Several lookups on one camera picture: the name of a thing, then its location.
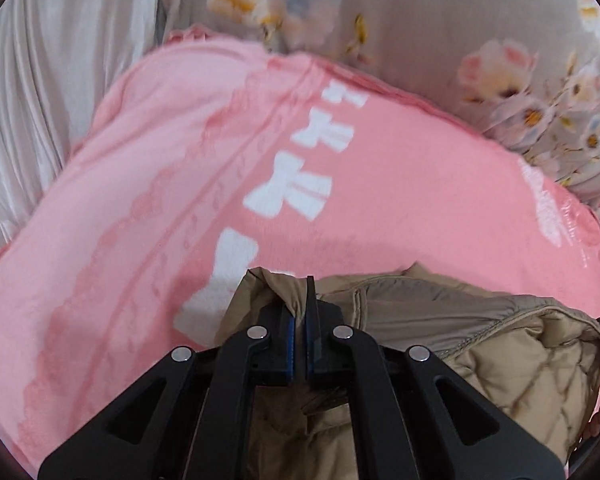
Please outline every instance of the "white flower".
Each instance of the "white flower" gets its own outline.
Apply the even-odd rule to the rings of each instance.
[[[537,61],[517,41],[489,40],[461,61],[458,82],[469,100],[501,103],[529,87]]]
[[[580,137],[580,148],[596,156],[600,153],[600,115],[594,115]]]
[[[592,112],[599,105],[600,72],[595,62],[592,62],[567,80],[560,107],[571,112]]]
[[[342,0],[207,0],[206,6],[267,35],[279,31],[295,50],[324,44],[333,32]]]
[[[512,150],[526,150],[547,130],[555,117],[555,107],[535,96],[508,99],[491,115],[493,126],[487,136]]]

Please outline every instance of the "yellow flower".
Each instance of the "yellow flower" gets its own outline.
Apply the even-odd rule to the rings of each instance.
[[[560,124],[568,132],[571,132],[571,133],[575,132],[575,124],[573,123],[573,120],[571,118],[561,116]]]
[[[596,0],[578,0],[578,13],[582,25],[593,32],[600,41],[600,6]]]
[[[282,15],[281,0],[207,0],[207,8],[251,27],[278,22]]]
[[[527,128],[533,128],[538,126],[538,123],[544,117],[544,113],[539,108],[528,108],[524,111],[524,122]]]
[[[366,38],[368,37],[368,31],[366,30],[366,21],[365,17],[362,14],[356,16],[356,19],[353,21],[354,28],[356,29],[356,39],[360,45],[366,43]]]

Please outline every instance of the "pink fabric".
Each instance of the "pink fabric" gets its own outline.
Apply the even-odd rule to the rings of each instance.
[[[600,316],[600,227],[414,96],[200,30],[117,81],[0,259],[0,436],[42,459],[173,346],[209,345],[248,267],[419,261]]]

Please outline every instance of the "beige jacket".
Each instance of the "beige jacket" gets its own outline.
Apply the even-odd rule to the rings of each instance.
[[[316,282],[319,299],[379,344],[422,344],[566,462],[600,389],[600,325],[551,298],[489,292],[419,265]],[[298,326],[306,280],[251,269],[218,333],[221,344],[254,324],[275,297]],[[247,478],[357,478],[348,406],[304,384],[261,388],[254,400]]]

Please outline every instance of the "metal screw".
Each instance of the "metal screw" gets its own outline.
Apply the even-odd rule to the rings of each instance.
[[[173,349],[173,352],[171,352],[171,359],[176,362],[183,363],[184,361],[191,359],[192,355],[193,352],[191,351],[191,348],[187,348],[186,346],[178,346],[177,348]]]
[[[349,339],[353,336],[353,329],[347,325],[338,325],[333,329],[333,335],[338,339]]]
[[[264,339],[267,336],[267,329],[260,325],[252,326],[247,330],[247,336],[251,339]]]
[[[409,348],[409,357],[414,361],[426,361],[429,359],[431,352],[424,346],[412,346]]]

